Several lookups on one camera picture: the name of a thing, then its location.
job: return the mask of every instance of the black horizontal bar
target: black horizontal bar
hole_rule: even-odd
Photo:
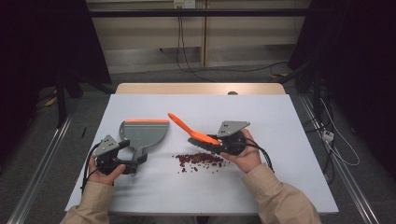
[[[331,8],[266,8],[266,9],[93,9],[89,12],[46,10],[39,14],[91,16],[92,18],[114,17],[304,17],[332,13]]]

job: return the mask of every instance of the hand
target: hand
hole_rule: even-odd
[[[105,175],[98,170],[93,156],[90,157],[89,167],[90,173],[93,172],[93,174],[90,175],[88,180],[106,185],[113,185],[114,180],[117,179],[117,177],[119,177],[125,170],[125,164],[121,164],[111,174]]]
[[[248,130],[242,129],[241,132],[246,138],[253,140],[253,137]],[[260,158],[260,151],[255,147],[245,147],[245,149],[238,156],[234,156],[225,152],[221,152],[220,156],[228,161],[232,161],[233,163],[235,163],[239,167],[239,169],[241,169],[241,171],[245,172],[246,174],[262,164],[262,159]]]

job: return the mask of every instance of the white tabletop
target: white tabletop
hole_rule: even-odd
[[[192,129],[217,133],[224,120],[249,121],[247,128],[271,157],[276,176],[311,200],[321,214],[338,212],[318,161],[288,95],[112,95],[92,145],[107,134],[120,141],[125,119],[169,119],[172,112]],[[236,165],[181,173],[173,156],[205,152],[187,142],[189,136],[172,120],[165,138],[147,148],[148,160],[136,177],[122,175],[115,182],[109,211],[139,215],[251,215],[257,204],[240,180]],[[123,149],[119,158],[132,158]],[[82,173],[66,206],[79,204]]]

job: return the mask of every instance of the forearm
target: forearm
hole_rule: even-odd
[[[320,223],[308,198],[297,188],[279,182],[266,164],[249,172],[243,181],[259,204],[263,223]]]
[[[70,208],[61,223],[108,223],[113,190],[112,186],[88,181],[80,205]]]

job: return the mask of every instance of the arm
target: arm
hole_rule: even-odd
[[[114,180],[122,174],[125,165],[118,166],[110,175],[97,170],[94,158],[90,158],[89,181],[82,194],[80,205],[73,206],[64,216],[65,223],[108,223],[107,210],[113,196]]]
[[[248,130],[242,132],[253,140]],[[226,153],[221,156],[247,174],[243,181],[259,204],[262,223],[320,223],[315,206],[300,190],[279,182],[272,170],[262,164],[257,148],[246,147],[238,156]]]

